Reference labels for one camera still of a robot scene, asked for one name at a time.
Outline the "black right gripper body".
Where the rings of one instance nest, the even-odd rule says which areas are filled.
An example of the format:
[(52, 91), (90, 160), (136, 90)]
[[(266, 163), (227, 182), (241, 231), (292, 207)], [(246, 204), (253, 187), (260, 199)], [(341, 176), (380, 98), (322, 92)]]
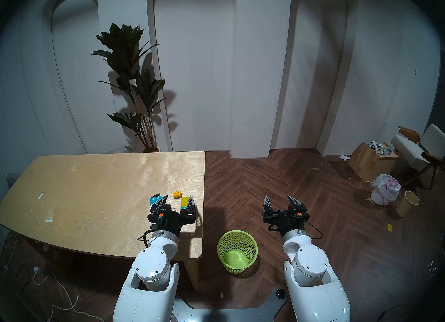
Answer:
[(302, 229), (304, 230), (304, 224), (308, 222), (310, 218), (309, 213), (304, 204), (301, 209), (287, 209), (284, 211), (273, 210), (271, 214), (263, 214), (263, 222), (269, 224), (269, 231), (280, 232), (281, 235), (286, 234), (289, 231)]

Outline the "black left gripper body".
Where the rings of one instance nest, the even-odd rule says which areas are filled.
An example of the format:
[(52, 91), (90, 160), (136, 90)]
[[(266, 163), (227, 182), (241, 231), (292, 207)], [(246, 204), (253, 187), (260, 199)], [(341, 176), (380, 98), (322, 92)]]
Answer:
[(184, 225), (195, 224), (196, 211), (187, 211), (187, 208), (181, 208), (180, 212), (176, 212), (172, 210), (170, 204), (166, 204), (165, 210), (158, 210), (157, 204), (153, 204), (147, 218), (150, 223), (154, 224), (148, 230), (148, 233), (168, 231), (174, 235), (180, 235), (181, 228)]

